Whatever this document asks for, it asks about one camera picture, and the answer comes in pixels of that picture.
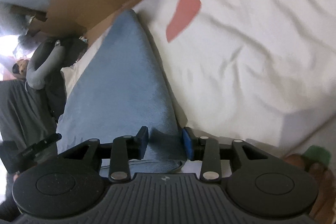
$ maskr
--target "metal rivet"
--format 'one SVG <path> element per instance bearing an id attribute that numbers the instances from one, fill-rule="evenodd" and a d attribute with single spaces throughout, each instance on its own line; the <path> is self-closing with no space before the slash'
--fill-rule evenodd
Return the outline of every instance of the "metal rivet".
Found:
<path id="1" fill-rule="evenodd" d="M 110 177 L 114 180 L 122 180 L 127 178 L 127 174 L 125 172 L 114 172 Z"/>
<path id="2" fill-rule="evenodd" d="M 206 180 L 215 180 L 219 178 L 219 174 L 217 172 L 208 171 L 203 173 L 203 178 Z"/>

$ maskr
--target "white pillowcase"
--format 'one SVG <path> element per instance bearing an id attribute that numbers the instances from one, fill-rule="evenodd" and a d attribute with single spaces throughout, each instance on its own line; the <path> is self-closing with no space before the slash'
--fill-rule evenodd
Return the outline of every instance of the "white pillowcase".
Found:
<path id="1" fill-rule="evenodd" d="M 168 42 L 178 2 L 143 0 L 135 11 L 182 127 L 283 155 L 336 112 L 336 0 L 200 0 Z"/>

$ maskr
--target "white sheet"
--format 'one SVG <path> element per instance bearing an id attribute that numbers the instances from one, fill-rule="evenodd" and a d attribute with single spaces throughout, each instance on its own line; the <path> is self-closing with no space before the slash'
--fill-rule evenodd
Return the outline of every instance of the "white sheet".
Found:
<path id="1" fill-rule="evenodd" d="M 171 23 L 179 1 L 144 0 L 135 11 L 182 127 L 282 156 L 336 112 L 335 0 L 199 0 L 197 15 L 168 42 L 167 26 L 180 28 Z M 194 13 L 193 1 L 179 13 Z"/>

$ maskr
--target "blue pillow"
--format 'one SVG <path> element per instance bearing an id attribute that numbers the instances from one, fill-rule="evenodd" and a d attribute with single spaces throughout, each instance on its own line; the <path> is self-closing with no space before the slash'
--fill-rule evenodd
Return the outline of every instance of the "blue pillow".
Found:
<path id="1" fill-rule="evenodd" d="M 181 167 L 186 155 L 167 86 L 136 13 L 128 10 L 115 20 L 67 100 L 57 127 L 63 136 L 58 152 L 89 138 L 108 143 L 135 136 L 141 126 L 149 128 L 149 144 L 144 160 L 130 162 L 131 172 Z"/>

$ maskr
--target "green object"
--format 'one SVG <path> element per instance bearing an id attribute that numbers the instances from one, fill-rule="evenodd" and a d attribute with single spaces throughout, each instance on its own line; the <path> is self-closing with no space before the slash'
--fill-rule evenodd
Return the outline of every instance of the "green object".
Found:
<path id="1" fill-rule="evenodd" d="M 310 148 L 308 148 L 303 156 L 313 162 L 319 162 L 325 167 L 328 167 L 331 159 L 331 153 L 324 147 L 317 145 L 312 145 Z"/>

